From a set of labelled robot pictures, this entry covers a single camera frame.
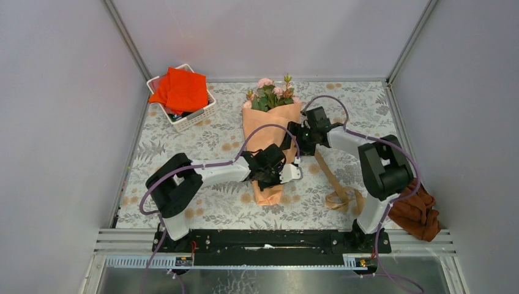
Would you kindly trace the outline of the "beige kraft wrapping paper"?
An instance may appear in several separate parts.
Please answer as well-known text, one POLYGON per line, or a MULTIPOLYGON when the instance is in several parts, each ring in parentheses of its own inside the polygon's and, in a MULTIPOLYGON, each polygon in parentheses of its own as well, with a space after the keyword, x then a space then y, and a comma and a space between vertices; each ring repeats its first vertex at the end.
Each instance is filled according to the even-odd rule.
POLYGON ((250 101, 243 105, 244 159, 252 169, 247 178, 259 205, 280 203, 282 171, 294 169, 299 155, 297 131, 289 130, 288 125, 299 122, 301 108, 301 103, 292 103, 261 111, 254 110, 250 101))

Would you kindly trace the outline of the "pink fake flower bouquet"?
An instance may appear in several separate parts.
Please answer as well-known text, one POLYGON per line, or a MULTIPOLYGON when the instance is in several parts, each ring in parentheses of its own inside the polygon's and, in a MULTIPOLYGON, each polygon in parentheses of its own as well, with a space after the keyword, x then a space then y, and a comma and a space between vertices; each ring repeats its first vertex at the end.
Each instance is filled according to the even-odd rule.
POLYGON ((289 74, 279 83, 270 78, 260 79, 255 90, 247 91, 247 101, 243 108, 267 112, 280 106, 300 104, 301 100, 294 93, 292 81, 293 78, 289 74))

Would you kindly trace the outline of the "tan ribbon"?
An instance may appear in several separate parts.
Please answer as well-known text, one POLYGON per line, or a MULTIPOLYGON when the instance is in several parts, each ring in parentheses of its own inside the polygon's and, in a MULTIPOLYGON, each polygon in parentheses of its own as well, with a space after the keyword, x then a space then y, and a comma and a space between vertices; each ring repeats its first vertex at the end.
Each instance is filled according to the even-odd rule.
POLYGON ((355 217, 360 216, 365 206, 365 199, 361 192, 353 187, 342 186, 318 151, 315 151, 314 157, 334 190, 325 197, 325 206, 334 211, 342 213, 351 211, 355 217))

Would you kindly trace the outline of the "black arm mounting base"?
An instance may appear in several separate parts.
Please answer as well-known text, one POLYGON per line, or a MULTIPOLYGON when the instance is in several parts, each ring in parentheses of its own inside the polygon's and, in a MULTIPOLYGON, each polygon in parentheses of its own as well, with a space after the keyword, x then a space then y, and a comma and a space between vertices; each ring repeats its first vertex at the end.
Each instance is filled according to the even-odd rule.
POLYGON ((196 266, 344 266, 345 254, 389 254, 389 236, 339 230, 191 230, 174 241, 154 234, 152 250, 187 254, 196 266))

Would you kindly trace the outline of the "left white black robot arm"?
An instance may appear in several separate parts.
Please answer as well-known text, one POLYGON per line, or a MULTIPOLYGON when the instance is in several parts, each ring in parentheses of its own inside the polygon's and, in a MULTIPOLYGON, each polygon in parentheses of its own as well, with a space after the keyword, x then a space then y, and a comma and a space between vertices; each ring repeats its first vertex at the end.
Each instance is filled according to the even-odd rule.
POLYGON ((179 153, 146 181, 147 195, 154 201, 168 232, 166 243, 176 252, 190 243, 185 210, 204 187, 227 182, 256 182, 260 188, 282 183, 286 154, 275 144, 258 151, 243 151, 226 162, 194 162, 179 153))

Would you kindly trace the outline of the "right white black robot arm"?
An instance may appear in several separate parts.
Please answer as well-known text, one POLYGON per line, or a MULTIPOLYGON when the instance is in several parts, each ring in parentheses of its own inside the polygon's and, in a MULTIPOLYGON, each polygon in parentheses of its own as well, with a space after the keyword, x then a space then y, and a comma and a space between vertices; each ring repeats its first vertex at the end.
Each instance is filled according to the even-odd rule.
POLYGON ((287 129, 297 140, 300 155, 313 156, 316 146, 349 153, 360 162, 368 192, 364 209, 356 218, 359 231, 351 235, 352 247, 366 252, 375 245, 374 233, 385 219, 390 201, 396 199, 414 179, 409 154, 395 135, 376 138, 330 122, 323 107, 306 111, 303 123, 290 121, 287 129))

